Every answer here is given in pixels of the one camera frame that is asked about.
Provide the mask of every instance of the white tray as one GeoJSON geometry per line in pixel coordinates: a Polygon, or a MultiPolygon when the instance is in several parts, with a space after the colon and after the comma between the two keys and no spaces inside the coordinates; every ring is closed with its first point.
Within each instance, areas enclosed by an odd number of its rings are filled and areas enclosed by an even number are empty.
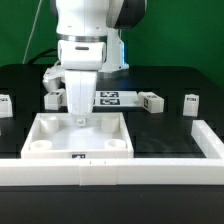
{"type": "Polygon", "coordinates": [[[133,158],[133,152],[122,113],[94,113],[85,127],[67,113],[45,113],[36,115],[21,157],[133,158]]]}

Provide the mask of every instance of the white border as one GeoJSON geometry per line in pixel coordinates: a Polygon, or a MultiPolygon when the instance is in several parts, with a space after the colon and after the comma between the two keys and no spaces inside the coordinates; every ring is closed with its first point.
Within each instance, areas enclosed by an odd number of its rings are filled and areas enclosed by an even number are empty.
{"type": "Polygon", "coordinates": [[[2,159],[0,186],[224,184],[224,145],[204,121],[192,136],[203,159],[2,159]]]}

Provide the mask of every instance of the white plastic container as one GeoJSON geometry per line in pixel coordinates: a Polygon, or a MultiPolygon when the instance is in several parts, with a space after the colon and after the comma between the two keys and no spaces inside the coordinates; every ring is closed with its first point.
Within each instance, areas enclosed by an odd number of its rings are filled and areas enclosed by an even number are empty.
{"type": "Polygon", "coordinates": [[[122,113],[94,113],[85,127],[67,113],[37,114],[21,157],[133,158],[133,147],[122,113]],[[40,150],[38,142],[43,143],[40,150]]]}

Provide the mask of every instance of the white block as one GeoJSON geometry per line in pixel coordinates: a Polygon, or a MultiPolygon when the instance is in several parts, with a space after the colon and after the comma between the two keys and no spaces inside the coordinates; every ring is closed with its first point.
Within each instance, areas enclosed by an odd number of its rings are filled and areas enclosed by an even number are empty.
{"type": "Polygon", "coordinates": [[[61,106],[65,106],[67,104],[65,89],[58,89],[45,95],[44,104],[46,110],[58,110],[61,106]]]}
{"type": "Polygon", "coordinates": [[[80,160],[80,185],[116,185],[116,160],[80,160]]]}
{"type": "Polygon", "coordinates": [[[164,99],[153,92],[140,92],[139,101],[143,108],[150,113],[162,113],[164,109],[164,99]]]}
{"type": "Polygon", "coordinates": [[[12,102],[9,95],[0,95],[0,118],[12,117],[12,102]]]}
{"type": "Polygon", "coordinates": [[[198,95],[185,95],[184,99],[184,116],[198,116],[199,96],[198,95]]]}
{"type": "Polygon", "coordinates": [[[79,185],[79,160],[0,160],[0,186],[79,185]]]}
{"type": "Polygon", "coordinates": [[[223,142],[205,121],[193,121],[191,135],[207,158],[224,158],[223,142]]]}

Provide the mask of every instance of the cable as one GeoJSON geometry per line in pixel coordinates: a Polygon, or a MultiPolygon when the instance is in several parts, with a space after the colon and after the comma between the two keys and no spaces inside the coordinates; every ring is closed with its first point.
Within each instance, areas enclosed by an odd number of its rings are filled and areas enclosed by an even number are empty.
{"type": "Polygon", "coordinates": [[[46,57],[57,57],[57,55],[46,55],[52,52],[57,51],[57,48],[50,48],[46,51],[41,52],[40,54],[38,54],[37,56],[35,56],[34,58],[30,59],[27,64],[33,64],[36,60],[40,59],[40,58],[46,58],[46,57]]]}
{"type": "Polygon", "coordinates": [[[26,51],[25,51],[24,58],[23,58],[23,64],[25,64],[25,62],[26,62],[27,54],[28,54],[30,43],[31,43],[35,28],[36,28],[36,24],[37,24],[37,20],[38,20],[38,16],[39,16],[39,13],[40,13],[42,3],[43,3],[43,0],[40,0],[38,8],[37,8],[36,16],[35,16],[35,19],[34,19],[34,22],[33,22],[33,27],[32,27],[31,33],[30,33],[30,37],[29,37],[29,40],[27,42],[26,51]]]}

